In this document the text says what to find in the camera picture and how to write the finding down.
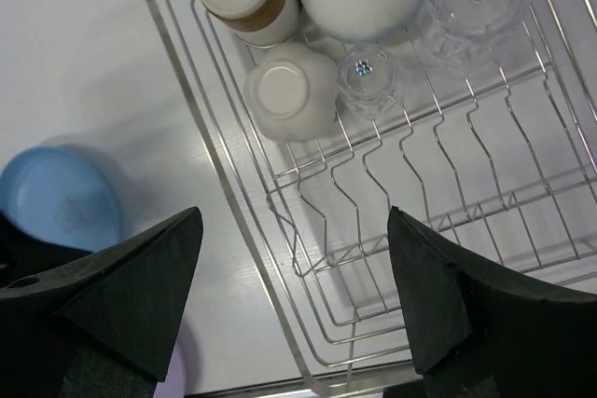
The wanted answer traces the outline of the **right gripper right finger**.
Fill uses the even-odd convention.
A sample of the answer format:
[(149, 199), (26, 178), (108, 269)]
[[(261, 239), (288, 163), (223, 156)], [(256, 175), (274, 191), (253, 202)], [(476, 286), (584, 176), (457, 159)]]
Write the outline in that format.
[(430, 397), (592, 397), (596, 297), (505, 268), (392, 208), (391, 266)]

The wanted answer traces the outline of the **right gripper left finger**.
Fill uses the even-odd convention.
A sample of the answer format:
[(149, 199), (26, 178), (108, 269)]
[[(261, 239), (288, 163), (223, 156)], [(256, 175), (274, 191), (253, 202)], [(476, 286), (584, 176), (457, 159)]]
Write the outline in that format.
[(97, 253), (1, 222), (1, 393), (150, 397), (168, 372), (203, 236), (183, 210)]

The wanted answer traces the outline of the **purple plastic plate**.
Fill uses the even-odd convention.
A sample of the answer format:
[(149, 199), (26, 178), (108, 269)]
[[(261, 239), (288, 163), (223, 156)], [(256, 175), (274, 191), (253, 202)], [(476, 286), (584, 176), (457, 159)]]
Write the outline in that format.
[(165, 379), (158, 382), (154, 398), (184, 398), (187, 385), (185, 323), (181, 323)]

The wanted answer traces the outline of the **blue plastic plate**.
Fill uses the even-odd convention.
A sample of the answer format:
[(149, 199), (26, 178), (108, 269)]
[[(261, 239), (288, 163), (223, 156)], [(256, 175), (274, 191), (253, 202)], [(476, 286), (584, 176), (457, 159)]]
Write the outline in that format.
[(1, 171), (1, 212), (39, 240), (92, 253), (123, 239), (118, 195), (104, 173), (64, 146), (35, 146)]

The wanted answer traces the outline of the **small clear glass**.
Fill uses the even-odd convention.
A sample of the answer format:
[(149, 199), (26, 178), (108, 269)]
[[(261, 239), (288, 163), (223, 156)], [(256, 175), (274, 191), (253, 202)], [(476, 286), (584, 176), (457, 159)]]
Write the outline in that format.
[(342, 100), (351, 111), (370, 121), (404, 104), (402, 81), (397, 58), (379, 44), (354, 45), (338, 64)]

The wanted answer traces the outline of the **flower patterned small dish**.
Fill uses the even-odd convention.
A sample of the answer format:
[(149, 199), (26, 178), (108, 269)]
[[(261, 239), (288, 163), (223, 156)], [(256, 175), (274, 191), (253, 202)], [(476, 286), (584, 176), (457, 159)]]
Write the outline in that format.
[(333, 134), (340, 89), (337, 64), (300, 43), (271, 48), (248, 75), (243, 97), (257, 128), (276, 143)]

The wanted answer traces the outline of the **large clear glass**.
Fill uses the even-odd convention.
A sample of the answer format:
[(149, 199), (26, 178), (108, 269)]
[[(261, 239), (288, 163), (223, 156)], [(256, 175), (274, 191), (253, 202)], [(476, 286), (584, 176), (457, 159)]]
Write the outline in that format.
[(519, 28), (531, 0), (424, 0), (419, 36), (438, 62), (463, 72), (493, 61)]

